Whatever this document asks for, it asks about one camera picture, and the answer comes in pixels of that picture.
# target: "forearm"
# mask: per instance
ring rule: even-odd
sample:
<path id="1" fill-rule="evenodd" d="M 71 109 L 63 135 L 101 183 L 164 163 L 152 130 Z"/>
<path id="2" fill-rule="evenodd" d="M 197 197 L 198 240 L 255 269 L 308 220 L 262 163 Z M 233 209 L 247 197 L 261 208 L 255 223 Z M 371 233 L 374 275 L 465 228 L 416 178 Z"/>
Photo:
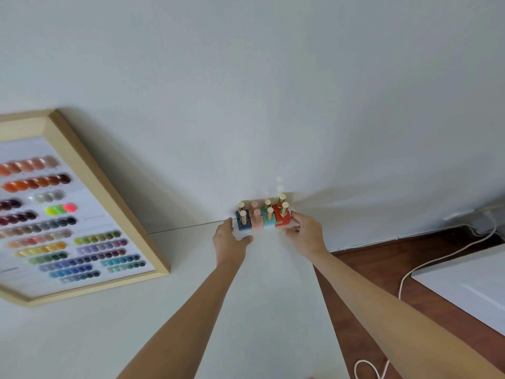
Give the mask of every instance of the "forearm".
<path id="1" fill-rule="evenodd" d="M 187 302 L 158 330 L 118 379 L 190 379 L 239 266 L 219 265 Z"/>
<path id="2" fill-rule="evenodd" d="M 504 378 L 465 343 L 329 253 L 310 257 L 405 379 Z"/>

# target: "brown floor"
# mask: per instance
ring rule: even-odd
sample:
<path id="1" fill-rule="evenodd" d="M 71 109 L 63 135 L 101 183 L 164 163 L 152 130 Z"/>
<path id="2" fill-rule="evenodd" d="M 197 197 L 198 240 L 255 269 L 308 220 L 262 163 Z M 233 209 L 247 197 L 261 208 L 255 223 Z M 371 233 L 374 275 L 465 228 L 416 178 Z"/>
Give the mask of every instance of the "brown floor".
<path id="1" fill-rule="evenodd" d="M 354 248 L 333 253 L 333 255 L 377 286 L 397 295 L 401 278 L 411 269 L 431 259 L 453 253 L 477 239 L 468 228 L 460 227 Z M 470 254 L 501 243 L 503 243 L 502 238 L 494 235 L 459 255 Z M 353 367 L 359 359 L 369 360 L 376 365 L 379 373 L 382 373 L 386 356 L 338 297 L 330 283 L 319 271 L 316 270 L 316 274 L 350 377 L 354 379 Z M 505 337 L 503 335 L 410 277 L 403 284 L 401 297 L 505 372 Z M 360 379 L 376 379 L 374 371 L 367 364 L 360 364 L 357 374 Z M 393 378 L 401 377 L 390 365 L 386 379 Z"/>

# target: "picture frame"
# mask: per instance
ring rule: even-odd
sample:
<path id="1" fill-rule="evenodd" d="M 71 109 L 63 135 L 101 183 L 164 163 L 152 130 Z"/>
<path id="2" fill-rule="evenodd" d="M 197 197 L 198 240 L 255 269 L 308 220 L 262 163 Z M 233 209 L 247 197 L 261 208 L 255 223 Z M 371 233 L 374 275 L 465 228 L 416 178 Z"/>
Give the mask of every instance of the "picture frame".
<path id="1" fill-rule="evenodd" d="M 2 285 L 0 274 L 0 298 L 18 305 L 32 307 L 169 274 L 170 265 L 61 112 L 52 109 L 0 116 L 0 147 L 4 142 L 40 136 L 52 146 L 58 157 L 82 181 L 85 188 L 102 205 L 129 241 L 140 250 L 154 270 L 116 279 L 112 274 L 108 281 L 71 289 L 62 285 L 62 291 L 38 297 L 29 297 Z"/>

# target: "white cable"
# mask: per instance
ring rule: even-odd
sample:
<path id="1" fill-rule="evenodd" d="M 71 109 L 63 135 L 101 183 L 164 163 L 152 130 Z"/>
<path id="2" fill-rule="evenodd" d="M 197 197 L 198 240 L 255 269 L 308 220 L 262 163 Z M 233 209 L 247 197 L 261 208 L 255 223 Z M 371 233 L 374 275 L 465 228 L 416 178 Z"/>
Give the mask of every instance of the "white cable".
<path id="1" fill-rule="evenodd" d="M 442 260 L 442 259 L 452 257 L 452 256 L 454 256 L 454 255 L 456 255 L 456 254 L 458 254 L 458 253 L 460 253 L 460 252 L 462 252 L 462 251 L 466 250 L 466 249 L 467 249 L 467 248 L 469 248 L 470 246 L 473 246 L 473 245 L 476 245 L 476 244 L 478 244 L 478 243 L 480 243 L 480 242 L 486 241 L 486 240 L 488 240 L 490 237 L 492 237 L 492 236 L 494 235 L 494 233 L 496 233 L 496 228 L 498 227 L 498 225 L 496 224 L 496 221 L 494 220 L 494 217 L 493 217 L 493 215 L 491 214 L 491 212 L 490 212 L 490 211 L 485 211 L 485 212 L 484 212 L 484 215 L 485 215 L 485 216 L 487 216 L 487 217 L 491 220 L 491 222 L 493 223 L 493 230 L 492 230 L 492 231 L 491 231 L 491 232 L 490 232 L 490 233 L 489 233 L 489 234 L 488 234 L 485 238 L 483 238 L 483 239 L 481 239 L 481 240 L 478 240 L 478 241 L 475 241 L 475 242 L 472 242 L 472 243 L 469 243 L 469 244 L 468 244 L 468 245 L 466 245 L 464 248 L 460 248 L 458 251 L 455 251 L 455 252 L 454 252 L 454 253 L 452 253 L 452 254 L 445 255 L 445 256 L 443 256 L 443 257 L 433 259 L 433 260 L 431 260 L 431 261 L 425 262 L 425 263 L 423 263 L 423 264 L 421 264 L 421 265 L 419 265 L 419 266 L 417 266 L 417 267 L 413 268 L 411 271 L 409 271 L 407 274 L 405 274 L 405 275 L 403 276 L 403 278 L 401 279 L 401 281 L 400 281 L 400 289 L 398 290 L 398 299 L 400 299 L 400 300 L 401 300 L 401 289 L 403 288 L 403 282 L 405 282 L 405 280 L 407 279 L 407 277 L 408 277 L 410 274 L 412 274 L 414 271 L 416 271 L 416 270 L 420 269 L 421 267 L 424 267 L 424 266 L 426 266 L 426 265 L 429 265 L 430 263 L 433 263 L 433 262 L 438 262 L 438 261 L 440 261 L 440 260 Z M 370 365 L 370 366 L 374 369 L 374 371 L 375 371 L 375 375 L 377 375 L 377 379 L 384 379 L 384 377 L 386 376 L 386 371 L 387 371 L 387 368 L 388 368 L 388 366 L 389 366 L 389 363 L 390 363 L 390 362 L 389 362 L 389 359 L 388 359 L 388 360 L 387 360 L 387 362 L 386 362 L 386 365 L 384 366 L 384 371 L 382 371 L 382 375 L 379 375 L 379 371 L 375 368 L 375 366 L 374 366 L 372 363 L 370 363 L 368 360 L 365 360 L 365 359 L 360 359 L 360 360 L 358 360 L 358 361 L 354 364 L 354 377 L 355 377 L 356 379 L 359 379 L 359 378 L 358 378 L 358 376 L 357 376 L 357 373 L 356 373 L 356 368 L 357 368 L 357 365 L 358 365 L 358 364 L 360 364 L 360 363 L 367 363 L 367 364 L 369 364 L 369 365 Z"/>

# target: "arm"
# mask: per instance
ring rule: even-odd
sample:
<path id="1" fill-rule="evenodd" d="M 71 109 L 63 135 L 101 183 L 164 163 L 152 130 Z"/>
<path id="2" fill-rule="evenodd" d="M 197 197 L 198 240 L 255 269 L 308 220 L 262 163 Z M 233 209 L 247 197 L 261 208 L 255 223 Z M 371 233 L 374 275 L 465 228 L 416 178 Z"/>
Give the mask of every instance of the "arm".
<path id="1" fill-rule="evenodd" d="M 198 370 L 224 297 L 245 258 L 251 235 L 237 241 L 231 218 L 212 239 L 217 267 L 187 302 L 154 334 L 118 379 L 190 379 Z"/>
<path id="2" fill-rule="evenodd" d="M 314 218 L 291 215 L 300 226 L 285 234 L 331 283 L 403 378 L 505 378 L 450 332 L 328 253 L 322 226 Z"/>

